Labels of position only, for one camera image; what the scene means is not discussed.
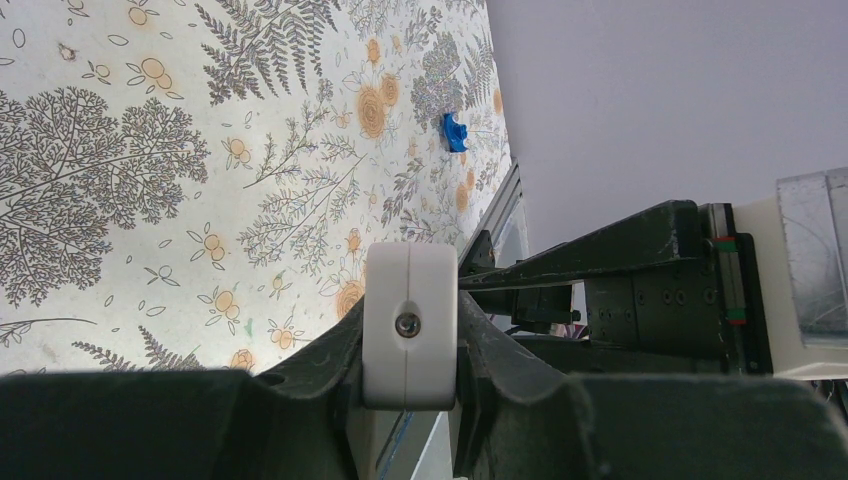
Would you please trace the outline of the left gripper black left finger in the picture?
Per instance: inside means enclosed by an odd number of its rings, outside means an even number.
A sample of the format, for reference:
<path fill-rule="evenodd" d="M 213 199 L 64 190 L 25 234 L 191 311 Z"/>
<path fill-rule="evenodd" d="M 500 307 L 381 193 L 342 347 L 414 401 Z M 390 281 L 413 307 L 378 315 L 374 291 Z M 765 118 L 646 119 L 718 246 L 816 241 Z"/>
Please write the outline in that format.
<path fill-rule="evenodd" d="M 265 372 L 13 375 L 1 381 L 5 479 L 349 479 L 334 425 L 361 304 Z"/>

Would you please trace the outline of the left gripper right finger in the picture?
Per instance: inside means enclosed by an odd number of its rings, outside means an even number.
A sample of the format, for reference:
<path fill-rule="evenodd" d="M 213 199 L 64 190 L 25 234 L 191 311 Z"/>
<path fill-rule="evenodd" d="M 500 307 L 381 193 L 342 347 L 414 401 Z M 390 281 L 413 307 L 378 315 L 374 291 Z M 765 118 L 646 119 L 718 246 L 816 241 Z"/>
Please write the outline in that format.
<path fill-rule="evenodd" d="M 843 479 L 847 427 L 796 382 L 723 375 L 564 374 L 458 298 L 468 479 Z"/>

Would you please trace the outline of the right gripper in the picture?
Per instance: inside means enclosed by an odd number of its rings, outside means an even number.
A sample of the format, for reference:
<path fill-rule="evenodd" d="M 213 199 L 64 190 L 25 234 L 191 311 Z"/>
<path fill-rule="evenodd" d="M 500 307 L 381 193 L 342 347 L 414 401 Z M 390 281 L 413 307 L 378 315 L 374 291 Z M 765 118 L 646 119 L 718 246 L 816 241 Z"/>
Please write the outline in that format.
<path fill-rule="evenodd" d="M 774 372 L 754 238 L 728 203 L 669 200 L 458 287 L 582 280 L 595 345 L 715 361 L 730 374 Z"/>

